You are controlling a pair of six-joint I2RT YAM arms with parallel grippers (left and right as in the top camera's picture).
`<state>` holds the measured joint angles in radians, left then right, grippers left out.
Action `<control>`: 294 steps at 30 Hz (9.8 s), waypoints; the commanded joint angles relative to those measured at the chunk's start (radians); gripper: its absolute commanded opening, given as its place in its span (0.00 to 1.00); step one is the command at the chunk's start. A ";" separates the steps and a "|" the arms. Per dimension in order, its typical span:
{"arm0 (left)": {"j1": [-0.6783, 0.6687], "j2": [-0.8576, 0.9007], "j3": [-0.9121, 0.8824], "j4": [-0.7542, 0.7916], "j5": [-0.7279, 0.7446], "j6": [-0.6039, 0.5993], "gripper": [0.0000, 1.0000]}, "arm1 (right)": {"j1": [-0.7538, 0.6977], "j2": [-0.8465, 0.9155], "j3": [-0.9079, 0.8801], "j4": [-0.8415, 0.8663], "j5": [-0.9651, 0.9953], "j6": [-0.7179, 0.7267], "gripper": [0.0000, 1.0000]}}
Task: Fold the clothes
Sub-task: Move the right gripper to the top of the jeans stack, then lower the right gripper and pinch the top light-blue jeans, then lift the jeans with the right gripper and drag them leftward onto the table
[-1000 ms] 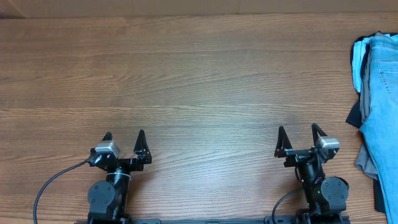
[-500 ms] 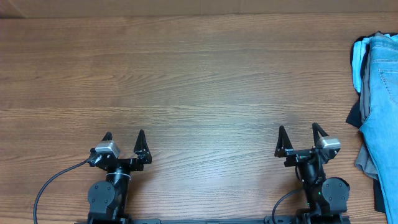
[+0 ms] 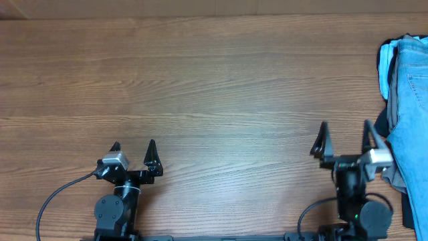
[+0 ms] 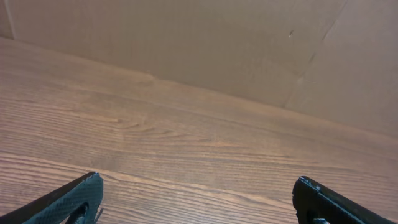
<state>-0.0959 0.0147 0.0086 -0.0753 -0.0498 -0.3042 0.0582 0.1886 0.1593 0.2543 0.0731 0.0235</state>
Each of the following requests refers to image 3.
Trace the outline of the light blue denim jeans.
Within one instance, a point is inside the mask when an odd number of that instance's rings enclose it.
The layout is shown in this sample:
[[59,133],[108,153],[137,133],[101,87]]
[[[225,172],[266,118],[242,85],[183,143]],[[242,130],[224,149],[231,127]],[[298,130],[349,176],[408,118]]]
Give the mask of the light blue denim jeans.
[[427,45],[406,35],[397,46],[387,137],[401,172],[418,240],[427,239]]

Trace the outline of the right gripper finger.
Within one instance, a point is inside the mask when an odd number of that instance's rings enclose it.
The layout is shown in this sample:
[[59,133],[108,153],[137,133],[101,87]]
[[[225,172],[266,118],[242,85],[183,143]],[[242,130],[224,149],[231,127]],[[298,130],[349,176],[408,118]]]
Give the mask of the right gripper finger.
[[310,150],[310,154],[317,159],[325,159],[334,156],[334,148],[330,138],[327,121],[321,123],[318,136]]
[[362,154],[370,151],[371,149],[387,149],[387,145],[376,131],[372,121],[366,119],[364,121],[362,134]]

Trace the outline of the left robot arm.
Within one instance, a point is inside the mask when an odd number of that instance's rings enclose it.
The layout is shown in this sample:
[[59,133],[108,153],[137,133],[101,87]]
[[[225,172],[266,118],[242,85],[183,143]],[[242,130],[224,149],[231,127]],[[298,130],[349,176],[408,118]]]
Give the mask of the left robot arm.
[[114,184],[114,191],[96,202],[95,240],[143,239],[135,228],[140,186],[153,184],[155,177],[163,175],[163,166],[153,139],[148,145],[143,164],[147,166],[145,170],[129,171],[129,160],[118,142],[102,159],[97,160],[94,175],[97,179]]

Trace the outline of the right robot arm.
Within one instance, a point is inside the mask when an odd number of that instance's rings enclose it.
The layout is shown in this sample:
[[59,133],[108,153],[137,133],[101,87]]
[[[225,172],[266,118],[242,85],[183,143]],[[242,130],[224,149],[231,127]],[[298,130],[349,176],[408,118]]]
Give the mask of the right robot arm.
[[393,164],[393,156],[370,120],[364,121],[361,153],[334,154],[326,121],[320,125],[310,154],[320,160],[320,168],[331,170],[336,196],[320,200],[312,208],[330,201],[337,202],[340,224],[322,225],[315,240],[380,240],[387,238],[394,209],[379,193],[366,192],[366,184]]

